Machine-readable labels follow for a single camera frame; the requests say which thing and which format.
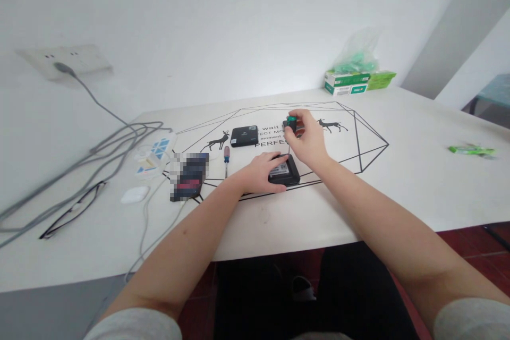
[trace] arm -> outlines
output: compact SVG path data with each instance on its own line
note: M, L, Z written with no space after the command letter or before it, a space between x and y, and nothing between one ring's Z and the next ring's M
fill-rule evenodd
M127 308L150 308L175 320L211 262L239 198L244 193L283 192L269 172L287 156L262 153L228 177L157 245L101 320Z
M402 283L431 333L439 310L454 300L477 297L510 304L425 223L332 160L322 127L308 110L289 114L305 126L299 140L285 128L285 138L298 159L322 179L359 235Z

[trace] green box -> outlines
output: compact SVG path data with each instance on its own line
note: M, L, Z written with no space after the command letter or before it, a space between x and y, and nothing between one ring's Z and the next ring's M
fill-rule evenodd
M351 94L351 85L344 85L341 87L333 87L327 82L324 83L324 89L333 96L343 96Z
M324 76L324 82L333 87L367 83L370 79L369 73L340 74L330 70Z
M351 92L349 94L365 93L367 91L366 84L358 84L351 86Z
M376 89L385 89L388 87L389 83L392 81L392 78L397 74L395 72L379 72L372 73L370 75L370 79L368 80L367 90L376 90Z

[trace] plastic bag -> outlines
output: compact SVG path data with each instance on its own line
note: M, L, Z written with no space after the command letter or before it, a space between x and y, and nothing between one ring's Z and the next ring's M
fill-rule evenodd
M335 73L373 73L379 69L379 61L373 56L380 32L375 28L364 28L349 37L335 60Z

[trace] tissue box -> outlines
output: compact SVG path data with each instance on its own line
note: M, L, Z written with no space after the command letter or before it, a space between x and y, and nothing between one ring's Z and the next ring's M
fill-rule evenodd
M370 79L369 73L339 74L327 71L324 88L333 96L364 93Z
M332 70L327 71L324 76L324 81L333 87L367 83L369 79L370 73L340 74Z

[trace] red tile floor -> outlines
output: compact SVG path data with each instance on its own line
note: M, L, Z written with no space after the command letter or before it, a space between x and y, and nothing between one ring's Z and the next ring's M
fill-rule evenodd
M491 228L510 243L510 222L493 224ZM460 256L510 296L510 253L482 226L443 231L438 234ZM302 271L317 290L323 251L324 249L317 249L274 256L278 258L279 263L283 261ZM432 339L411 299L400 283L395 282L420 338ZM213 338L216 285L216 265L211 263L179 317L178 323L184 340Z

